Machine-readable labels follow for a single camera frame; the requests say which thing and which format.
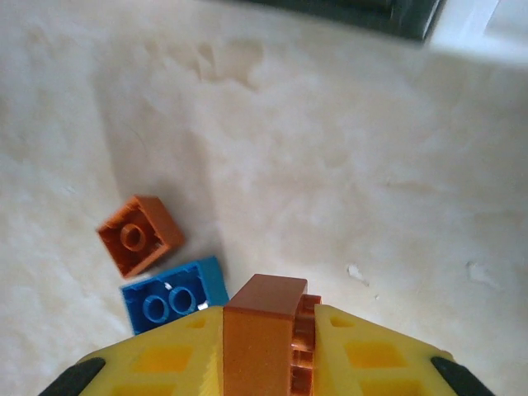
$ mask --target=lego brick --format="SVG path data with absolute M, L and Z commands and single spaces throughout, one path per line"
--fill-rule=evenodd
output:
M 314 305 L 303 279 L 255 275 L 224 307 L 224 396 L 309 396 Z
M 315 306 L 314 396 L 455 396 L 437 348 L 328 305 Z
M 95 351 L 106 362 L 81 396 L 220 396 L 222 308 L 211 307 Z
M 229 301 L 216 257 L 172 268 L 121 292 L 134 334 L 192 314 L 205 302 L 212 306 Z
M 185 242 L 156 196 L 132 196 L 97 232 L 124 278 L 146 271 Z

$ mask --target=dark object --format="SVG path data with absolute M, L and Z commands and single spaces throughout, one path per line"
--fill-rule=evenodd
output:
M 72 365 L 44 389 L 39 396 L 78 396 L 105 365 L 101 357 L 94 357 Z
M 423 41 L 444 0 L 242 0 Z
M 433 357 L 431 363 L 458 396 L 494 396 L 491 390 L 464 366 L 443 357 Z

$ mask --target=white tile floor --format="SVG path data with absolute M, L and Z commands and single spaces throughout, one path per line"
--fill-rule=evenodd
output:
M 528 372 L 528 73 L 221 2 L 0 4 L 0 387 L 37 394 L 130 336 L 95 227 L 132 193 L 232 295 L 305 277 L 451 351 Z

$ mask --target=orange plastic block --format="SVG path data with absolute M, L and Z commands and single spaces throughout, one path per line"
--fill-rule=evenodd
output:
M 255 275 L 224 307 L 224 396 L 309 396 L 314 305 L 304 279 Z
M 185 242 L 156 196 L 132 196 L 97 232 L 124 278 L 147 270 Z

